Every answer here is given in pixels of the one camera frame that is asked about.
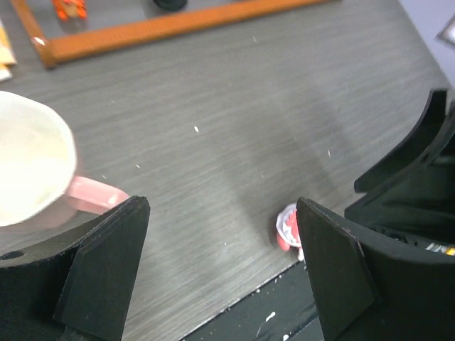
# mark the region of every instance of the wood grain surface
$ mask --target wood grain surface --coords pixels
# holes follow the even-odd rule
[[[51,72],[7,1],[0,14],[18,59],[0,90],[54,108],[90,176],[151,204],[125,340],[178,340],[290,265],[278,211],[303,195],[342,212],[429,89],[447,86],[395,0],[335,1]],[[0,251],[61,230],[1,233]]]

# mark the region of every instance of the orange wooden frame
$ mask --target orange wooden frame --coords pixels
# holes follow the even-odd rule
[[[43,35],[26,0],[10,1],[43,64],[47,68],[53,68],[57,64],[97,53],[105,53],[328,0],[237,0],[231,4],[213,8],[182,11],[136,23],[53,39],[47,39]]]

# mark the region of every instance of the pink cup handle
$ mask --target pink cup handle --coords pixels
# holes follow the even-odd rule
[[[75,176],[66,195],[76,210],[101,215],[129,198],[122,190],[105,183]]]

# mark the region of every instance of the small red figure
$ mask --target small red figure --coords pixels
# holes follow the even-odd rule
[[[52,2],[61,21],[67,21],[69,18],[87,18],[85,0],[52,0]]]
[[[296,204],[290,204],[277,218],[277,242],[283,251],[291,247],[299,250],[299,261],[305,260],[304,250],[301,248],[299,228],[297,227]]]

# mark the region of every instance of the purple wall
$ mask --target purple wall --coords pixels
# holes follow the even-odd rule
[[[455,0],[400,2],[452,87],[455,87],[455,48],[436,38],[455,15]]]

